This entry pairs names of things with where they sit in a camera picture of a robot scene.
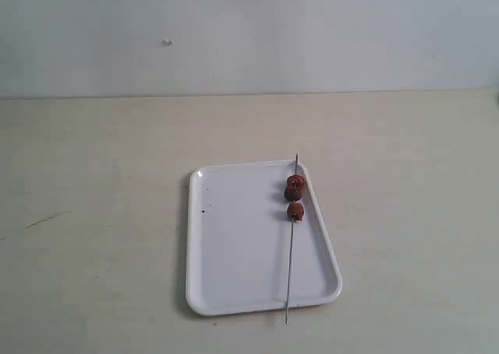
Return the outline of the red date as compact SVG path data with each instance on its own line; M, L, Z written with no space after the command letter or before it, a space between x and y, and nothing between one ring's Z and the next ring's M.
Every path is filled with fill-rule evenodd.
M299 187L287 186L284 197L289 202L296 202L302 199L302 190Z
M305 186L305 179L301 175L291 175L287 178L286 184L289 189L301 190Z
M305 214L304 207L298 201L290 202L286 214L290 221L301 221Z

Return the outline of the thin metal skewer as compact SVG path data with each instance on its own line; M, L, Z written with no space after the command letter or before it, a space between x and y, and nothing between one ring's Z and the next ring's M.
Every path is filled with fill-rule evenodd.
M296 154L295 158L295 174L297 172L297 165L298 165L298 160L299 160L299 155L298 153ZM293 236L294 236L294 214L292 213L292 210L288 211L291 213L288 215L291 220L291 235L290 235L290 247L289 247L289 258L288 258L288 282L287 282L287 299L286 299L286 310L285 310L285 325L288 325L288 312L289 312L289 300L290 300L290 284L291 284L291 274L292 274L292 249L293 249Z

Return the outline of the white rectangular plastic tray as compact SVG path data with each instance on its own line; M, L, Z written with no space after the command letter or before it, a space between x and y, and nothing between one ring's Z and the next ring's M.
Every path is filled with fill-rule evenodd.
M286 309L295 161L205 166L189 178L186 301L203 316ZM294 223L289 309L335 301L342 276L313 185Z

